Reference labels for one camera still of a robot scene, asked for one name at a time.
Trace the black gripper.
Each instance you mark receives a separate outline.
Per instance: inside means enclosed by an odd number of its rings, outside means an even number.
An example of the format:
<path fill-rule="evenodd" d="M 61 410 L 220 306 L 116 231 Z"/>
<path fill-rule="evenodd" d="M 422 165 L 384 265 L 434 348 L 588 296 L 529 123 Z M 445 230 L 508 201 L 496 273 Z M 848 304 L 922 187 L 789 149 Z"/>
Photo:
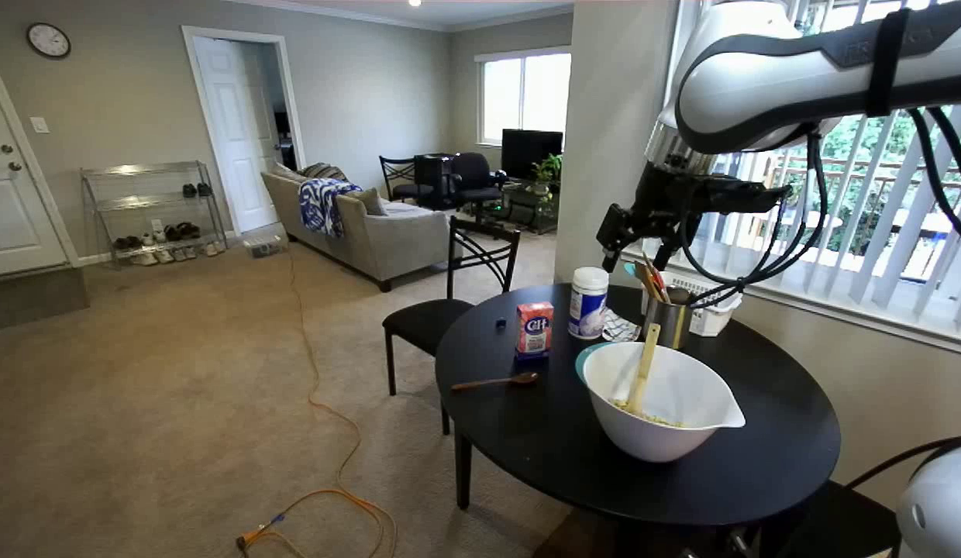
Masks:
<path fill-rule="evenodd" d="M 603 250 L 601 265 L 612 270 L 621 250 L 638 236 L 664 237 L 650 260 L 656 270 L 666 270 L 669 257 L 689 243 L 685 237 L 694 236 L 704 213 L 761 213 L 787 195 L 787 187 L 647 165 L 635 189 L 633 213 L 621 205 L 603 210 L 596 231 Z"/>

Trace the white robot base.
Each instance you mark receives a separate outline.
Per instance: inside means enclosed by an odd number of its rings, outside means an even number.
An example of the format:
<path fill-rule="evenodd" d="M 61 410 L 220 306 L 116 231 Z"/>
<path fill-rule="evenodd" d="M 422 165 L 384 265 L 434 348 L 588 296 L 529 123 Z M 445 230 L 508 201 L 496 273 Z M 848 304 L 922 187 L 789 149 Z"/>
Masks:
<path fill-rule="evenodd" d="M 915 471 L 896 528 L 898 558 L 961 558 L 961 445 Z"/>

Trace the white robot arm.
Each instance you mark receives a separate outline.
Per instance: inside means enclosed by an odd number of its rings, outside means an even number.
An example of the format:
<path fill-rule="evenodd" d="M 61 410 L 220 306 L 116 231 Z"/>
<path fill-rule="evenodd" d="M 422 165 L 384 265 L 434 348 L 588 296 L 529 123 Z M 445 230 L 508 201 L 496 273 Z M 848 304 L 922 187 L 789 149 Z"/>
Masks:
<path fill-rule="evenodd" d="M 761 150 L 847 114 L 961 102 L 961 0 L 800 33 L 779 2 L 720 2 L 694 27 L 672 97 L 655 121 L 691 155 Z M 596 237 L 611 270 L 638 237 L 659 237 L 656 262 L 681 249 L 681 220 L 761 213 L 787 195 L 650 155 L 635 201 L 611 205 Z"/>

